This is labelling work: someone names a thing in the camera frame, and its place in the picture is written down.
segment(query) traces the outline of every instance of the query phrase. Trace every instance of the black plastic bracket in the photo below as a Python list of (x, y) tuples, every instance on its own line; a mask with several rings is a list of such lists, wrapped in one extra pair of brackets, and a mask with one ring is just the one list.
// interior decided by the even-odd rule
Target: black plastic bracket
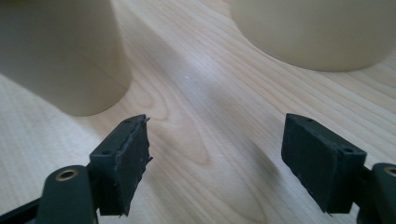
[(396, 166), (364, 167), (366, 152), (323, 125), (287, 114), (282, 160), (323, 212), (360, 208), (358, 223), (396, 223)]
[(42, 197), (0, 216), (0, 223), (98, 223), (128, 215), (137, 185), (152, 160), (145, 115), (124, 120), (91, 153), (87, 167), (61, 168), (47, 177)]

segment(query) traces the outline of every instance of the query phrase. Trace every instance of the wood grain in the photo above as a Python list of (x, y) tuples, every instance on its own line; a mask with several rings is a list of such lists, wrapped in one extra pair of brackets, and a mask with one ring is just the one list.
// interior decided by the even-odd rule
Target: wood grain
[(396, 53), (349, 73), (278, 61), (237, 30), (229, 1), (113, 1), (133, 81), (75, 118), (0, 76), (0, 213), (40, 196), (47, 175), (87, 164), (123, 119), (145, 113), (150, 153), (129, 217), (101, 223), (355, 223), (322, 214), (280, 158), (286, 113), (316, 119), (396, 163)]

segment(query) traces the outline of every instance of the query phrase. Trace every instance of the screw hole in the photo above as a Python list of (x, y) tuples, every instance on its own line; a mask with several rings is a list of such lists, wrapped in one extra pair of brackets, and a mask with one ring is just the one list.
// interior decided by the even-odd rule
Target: screw hole
[(350, 148), (350, 147), (346, 147), (346, 148), (344, 148), (343, 150), (344, 150), (345, 152), (347, 152), (347, 153), (352, 153), (352, 152), (353, 152), (353, 149)]
[(65, 170), (56, 175), (56, 180), (66, 181), (78, 175), (77, 170)]
[(387, 172), (389, 175), (393, 175), (396, 177), (396, 168), (395, 167), (386, 167), (385, 172)]
[(105, 150), (105, 151), (102, 152), (102, 155), (108, 155), (108, 154), (110, 154), (110, 153), (111, 153), (110, 150)]

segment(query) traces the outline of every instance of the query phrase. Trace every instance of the beige cylinder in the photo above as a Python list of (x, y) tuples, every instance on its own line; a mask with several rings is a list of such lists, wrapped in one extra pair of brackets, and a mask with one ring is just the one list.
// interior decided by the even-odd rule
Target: beige cylinder
[(107, 0), (0, 1), (0, 73), (74, 116), (111, 107), (131, 81)]
[(395, 0), (233, 0), (232, 14), (255, 46), (303, 68), (360, 69), (396, 47)]

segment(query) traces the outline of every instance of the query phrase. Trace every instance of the wooden surface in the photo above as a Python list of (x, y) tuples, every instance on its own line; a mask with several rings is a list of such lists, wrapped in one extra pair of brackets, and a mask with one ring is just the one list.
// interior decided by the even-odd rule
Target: wooden surface
[(396, 162), (396, 54), (349, 73), (282, 63), (237, 30), (229, 1), (113, 3), (131, 88), (107, 111), (67, 116), (0, 76), (0, 213), (41, 194), (52, 171), (87, 164), (115, 126), (145, 113), (150, 153), (129, 217), (101, 223), (355, 223), (322, 214), (280, 157), (284, 118), (316, 119)]

